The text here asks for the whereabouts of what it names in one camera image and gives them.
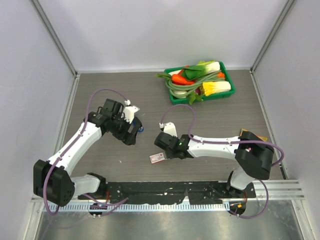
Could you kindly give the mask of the blue stapler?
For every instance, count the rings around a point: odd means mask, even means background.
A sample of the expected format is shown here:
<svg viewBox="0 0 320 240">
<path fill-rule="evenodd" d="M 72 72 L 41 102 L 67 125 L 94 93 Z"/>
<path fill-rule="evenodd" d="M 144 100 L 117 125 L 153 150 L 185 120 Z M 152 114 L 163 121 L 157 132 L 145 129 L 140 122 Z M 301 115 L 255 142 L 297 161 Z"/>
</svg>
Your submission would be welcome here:
<svg viewBox="0 0 320 240">
<path fill-rule="evenodd" d="M 138 131 L 139 133 L 141 133 L 141 132 L 144 131 L 144 127 L 143 127 L 143 125 L 142 125 L 142 122 L 139 120 L 138 117 L 136 117 L 136 116 L 134 117 L 134 119 L 133 119 L 133 121 L 132 121 L 132 124 L 133 124 L 134 127 L 137 127 L 137 131 Z"/>
</svg>

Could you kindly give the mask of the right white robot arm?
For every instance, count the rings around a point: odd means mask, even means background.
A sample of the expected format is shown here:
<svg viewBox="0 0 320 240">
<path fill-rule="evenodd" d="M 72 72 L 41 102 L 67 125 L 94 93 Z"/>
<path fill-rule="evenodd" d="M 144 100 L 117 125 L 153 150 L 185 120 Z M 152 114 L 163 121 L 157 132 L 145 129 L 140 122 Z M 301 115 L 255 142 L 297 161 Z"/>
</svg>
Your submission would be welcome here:
<svg viewBox="0 0 320 240">
<path fill-rule="evenodd" d="M 218 141 L 223 144 L 212 144 Z M 272 168 L 274 148 L 250 131 L 231 138 L 204 138 L 183 134 L 181 138 L 160 132 L 154 145 L 164 150 L 167 158 L 194 159 L 214 157 L 233 160 L 239 164 L 227 180 L 226 193 L 233 198 L 241 195 L 254 180 L 268 180 Z"/>
</svg>

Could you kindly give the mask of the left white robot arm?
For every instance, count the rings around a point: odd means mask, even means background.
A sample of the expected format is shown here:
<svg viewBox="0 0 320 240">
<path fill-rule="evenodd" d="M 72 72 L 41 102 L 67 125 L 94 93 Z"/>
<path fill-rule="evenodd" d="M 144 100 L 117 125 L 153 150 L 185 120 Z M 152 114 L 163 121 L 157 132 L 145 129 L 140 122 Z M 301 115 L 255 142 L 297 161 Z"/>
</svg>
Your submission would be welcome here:
<svg viewBox="0 0 320 240">
<path fill-rule="evenodd" d="M 58 205 L 66 206 L 73 197 L 89 194 L 100 200 L 107 193 L 106 178 L 96 173 L 72 177 L 72 172 L 88 149 L 105 133 L 111 133 L 127 146 L 135 145 L 143 127 L 136 114 L 140 109 L 107 99 L 97 111 L 89 112 L 72 138 L 53 156 L 39 159 L 33 166 L 33 193 Z"/>
</svg>

